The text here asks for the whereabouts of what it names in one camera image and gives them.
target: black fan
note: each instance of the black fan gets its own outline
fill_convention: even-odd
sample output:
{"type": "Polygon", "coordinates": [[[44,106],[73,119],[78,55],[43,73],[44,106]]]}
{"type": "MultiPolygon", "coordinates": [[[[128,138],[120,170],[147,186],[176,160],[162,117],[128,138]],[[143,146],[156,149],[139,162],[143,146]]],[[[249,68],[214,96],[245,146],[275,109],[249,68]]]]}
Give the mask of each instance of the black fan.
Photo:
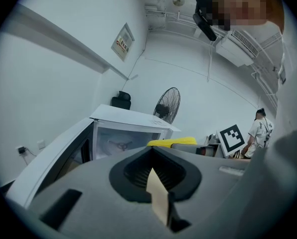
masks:
{"type": "Polygon", "coordinates": [[[153,115],[169,124],[175,119],[180,102],[180,94],[177,88],[170,88],[159,99],[153,115]]]}

